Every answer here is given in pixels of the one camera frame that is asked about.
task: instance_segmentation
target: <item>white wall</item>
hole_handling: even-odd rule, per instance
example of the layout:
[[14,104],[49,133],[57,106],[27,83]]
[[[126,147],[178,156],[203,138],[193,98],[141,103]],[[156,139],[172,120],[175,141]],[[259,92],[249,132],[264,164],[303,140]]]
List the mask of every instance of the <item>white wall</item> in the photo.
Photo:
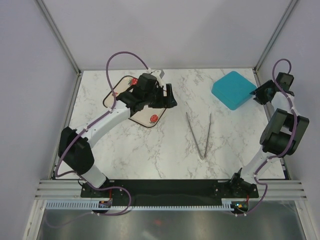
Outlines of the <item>white wall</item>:
[[[290,0],[44,0],[79,67],[254,67]],[[118,57],[112,69],[142,69]]]
[[34,1],[0,1],[1,240],[22,238],[75,80]]
[[[286,161],[295,179],[303,183],[313,214],[320,228],[320,1],[301,0],[283,32],[262,65],[263,81],[271,78],[272,67],[280,58],[292,62],[295,104],[310,119],[308,129],[296,151]],[[286,63],[277,71],[286,72]]]

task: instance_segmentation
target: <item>tweezers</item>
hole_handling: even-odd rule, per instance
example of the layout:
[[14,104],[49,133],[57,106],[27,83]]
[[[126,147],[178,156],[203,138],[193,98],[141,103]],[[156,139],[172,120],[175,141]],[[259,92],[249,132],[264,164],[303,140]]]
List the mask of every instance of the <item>tweezers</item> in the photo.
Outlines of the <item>tweezers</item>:
[[196,149],[197,149],[197,151],[198,151],[198,154],[199,154],[199,156],[200,156],[200,159],[203,160],[203,159],[205,159],[206,156],[207,156],[208,142],[209,142],[209,134],[210,134],[210,127],[211,127],[211,113],[210,113],[210,115],[209,115],[209,128],[208,128],[208,134],[207,134],[207,136],[206,136],[206,144],[205,144],[204,157],[203,157],[202,154],[201,154],[201,151],[200,151],[199,145],[198,145],[198,143],[197,143],[197,140],[196,140],[194,131],[192,130],[189,115],[188,115],[187,112],[185,113],[185,115],[186,115],[186,120],[188,121],[188,125],[189,125],[189,128],[190,128],[191,133],[192,133],[192,136],[193,136],[193,140],[194,140],[194,142],[195,142]]

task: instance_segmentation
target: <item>marble surface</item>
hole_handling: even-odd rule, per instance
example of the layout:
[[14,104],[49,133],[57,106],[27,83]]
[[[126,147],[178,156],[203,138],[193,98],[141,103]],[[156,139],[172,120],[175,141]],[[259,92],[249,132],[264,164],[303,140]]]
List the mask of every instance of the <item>marble surface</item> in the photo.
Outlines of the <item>marble surface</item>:
[[[267,125],[263,106],[247,101],[229,110],[212,93],[213,83],[237,71],[256,84],[251,69],[169,69],[164,83],[171,83],[177,107],[167,109],[153,128],[126,120],[108,132],[92,149],[95,163],[110,179],[229,179],[250,162],[259,150],[260,136]],[[139,77],[143,70],[113,70],[115,85],[123,76]],[[109,93],[105,71],[85,71],[74,105],[71,128],[76,128],[104,111],[102,102]],[[212,125],[207,157],[201,160],[186,120],[204,154],[209,114]],[[70,168],[63,162],[59,172]],[[63,178],[75,178],[69,174]],[[263,175],[283,179],[280,161]]]

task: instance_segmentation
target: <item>teal box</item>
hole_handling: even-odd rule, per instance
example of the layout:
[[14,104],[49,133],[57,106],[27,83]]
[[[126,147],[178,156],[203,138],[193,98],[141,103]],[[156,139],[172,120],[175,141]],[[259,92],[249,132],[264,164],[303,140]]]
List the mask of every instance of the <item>teal box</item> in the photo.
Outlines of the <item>teal box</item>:
[[213,84],[212,94],[231,110],[236,110],[252,95],[257,87],[236,71],[232,71]]

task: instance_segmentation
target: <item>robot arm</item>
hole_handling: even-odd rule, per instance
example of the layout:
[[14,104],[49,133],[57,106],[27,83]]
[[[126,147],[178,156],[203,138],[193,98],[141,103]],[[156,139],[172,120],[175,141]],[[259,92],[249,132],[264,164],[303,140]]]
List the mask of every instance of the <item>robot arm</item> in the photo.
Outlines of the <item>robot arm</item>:
[[[291,146],[281,157],[292,155],[296,151],[308,127],[309,119],[298,113],[294,104],[294,93],[289,91],[293,80],[294,77],[292,75],[283,72],[280,72],[276,78],[281,88],[287,93],[288,98],[291,99],[292,107],[287,97],[279,91],[272,80],[269,80],[251,93],[255,95],[254,100],[259,104],[265,105],[267,102],[271,102],[275,112],[261,135],[261,147],[259,151],[253,159],[237,173],[241,179],[249,184],[255,184],[255,177],[259,179],[270,165],[278,160],[277,157],[271,157],[281,154],[287,147],[291,135],[294,134]],[[295,133],[293,133],[294,116],[292,115],[292,110],[294,110],[297,115]],[[255,174],[261,165],[263,165],[262,168]]]
[[[143,73],[138,78],[137,84],[130,86],[116,97],[114,109],[107,109],[95,119],[76,129],[66,127],[61,132],[58,156],[61,158],[69,144],[76,137],[79,137],[78,135],[83,130],[86,130],[67,152],[64,161],[78,175],[94,187],[100,188],[108,178],[95,165],[91,150],[100,138],[117,124],[143,110],[145,106],[150,108],[173,108],[177,106],[171,84],[166,85],[166,95],[164,95],[164,87],[160,84],[162,73],[161,71],[155,71],[153,74]],[[110,113],[107,116],[88,129],[88,126],[96,122],[109,110]]]

